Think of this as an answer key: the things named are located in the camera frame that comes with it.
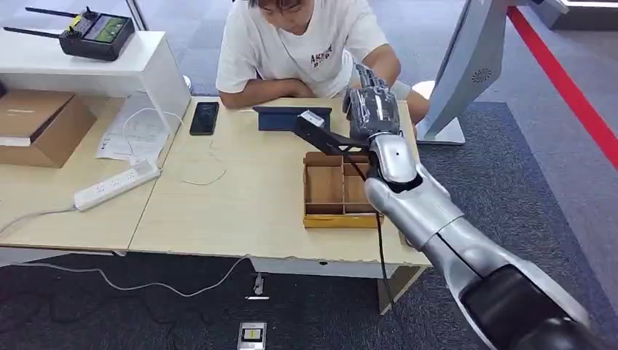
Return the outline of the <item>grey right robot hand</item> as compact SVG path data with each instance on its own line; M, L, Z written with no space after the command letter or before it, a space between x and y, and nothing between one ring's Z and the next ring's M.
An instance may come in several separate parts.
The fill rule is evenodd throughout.
M396 96L371 68L357 63L359 87L348 87L343 111L350 123L350 138L370 140L380 133L399 134L400 119Z

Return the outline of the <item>person's right hand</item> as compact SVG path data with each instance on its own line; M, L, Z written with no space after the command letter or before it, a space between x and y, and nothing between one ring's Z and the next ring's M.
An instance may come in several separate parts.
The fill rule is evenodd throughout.
M285 97L290 98L315 98L315 93L303 81L298 79L285 79L282 82Z

